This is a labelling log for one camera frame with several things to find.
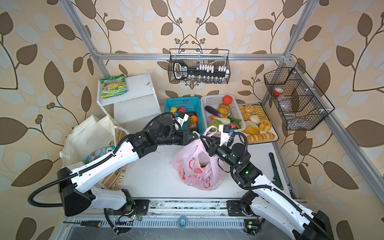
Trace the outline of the pink plastic grocery bag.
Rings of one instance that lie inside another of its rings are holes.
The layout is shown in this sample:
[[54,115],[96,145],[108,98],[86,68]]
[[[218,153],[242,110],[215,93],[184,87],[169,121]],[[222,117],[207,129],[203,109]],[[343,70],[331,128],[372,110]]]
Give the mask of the pink plastic grocery bag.
[[217,131],[218,128],[209,127],[176,153],[171,166],[185,185],[202,191],[213,191],[224,181],[226,173],[218,165],[219,157],[210,157],[200,139],[201,136],[212,137]]

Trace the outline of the teal plastic fruit basket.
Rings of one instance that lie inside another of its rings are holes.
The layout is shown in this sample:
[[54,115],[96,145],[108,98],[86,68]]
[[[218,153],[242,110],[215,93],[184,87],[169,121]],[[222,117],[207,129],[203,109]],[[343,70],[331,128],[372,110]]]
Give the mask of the teal plastic fruit basket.
[[183,98],[172,98],[165,101],[165,110],[168,112],[172,107],[179,108],[185,107],[186,112],[195,112],[198,118],[197,130],[200,134],[205,131],[203,123],[203,113],[201,109],[201,101],[198,97],[183,97]]

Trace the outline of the cream canvas tote bag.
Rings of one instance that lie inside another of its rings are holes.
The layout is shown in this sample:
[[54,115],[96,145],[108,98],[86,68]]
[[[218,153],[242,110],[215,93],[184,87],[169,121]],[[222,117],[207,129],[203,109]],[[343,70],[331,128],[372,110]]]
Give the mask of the cream canvas tote bag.
[[67,136],[60,157],[63,167],[74,169],[87,163],[87,157],[99,149],[113,147],[128,135],[110,115],[98,119],[92,115],[74,127]]

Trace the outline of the teal red snack bag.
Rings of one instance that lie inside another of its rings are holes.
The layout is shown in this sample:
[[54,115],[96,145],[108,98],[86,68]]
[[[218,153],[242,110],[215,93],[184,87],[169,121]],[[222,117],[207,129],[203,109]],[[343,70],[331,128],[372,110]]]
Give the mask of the teal red snack bag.
[[93,153],[91,153],[87,156],[86,164],[93,162],[94,160],[112,152],[114,149],[115,149],[115,145],[112,145],[112,146],[109,146],[106,148],[101,148],[101,149],[94,151]]

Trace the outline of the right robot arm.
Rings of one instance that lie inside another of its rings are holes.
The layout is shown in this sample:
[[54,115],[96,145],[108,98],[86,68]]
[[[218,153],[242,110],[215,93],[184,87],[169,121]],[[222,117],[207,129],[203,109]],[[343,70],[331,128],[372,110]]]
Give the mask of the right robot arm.
[[231,134],[229,126],[223,126],[221,137],[200,136],[200,140],[209,156],[228,164],[235,183],[253,197],[246,204],[252,214],[266,219],[292,240],[334,239],[325,213],[315,213],[292,199],[251,163],[248,140],[243,133]]

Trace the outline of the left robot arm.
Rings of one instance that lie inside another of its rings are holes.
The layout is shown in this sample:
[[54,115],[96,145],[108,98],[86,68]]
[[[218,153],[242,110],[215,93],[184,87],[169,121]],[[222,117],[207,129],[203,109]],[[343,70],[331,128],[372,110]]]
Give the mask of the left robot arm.
[[[170,112],[154,117],[142,131],[123,137],[108,154],[73,170],[67,167],[59,170],[58,179],[32,192],[28,203],[39,208],[62,207],[67,217],[76,216],[88,209],[125,211],[132,203],[129,191],[100,189],[97,183],[121,167],[155,152],[158,146],[186,146],[196,140],[196,131],[182,129],[188,118],[187,115],[182,119],[177,118]],[[61,203],[35,201],[36,195],[53,186],[59,187]]]

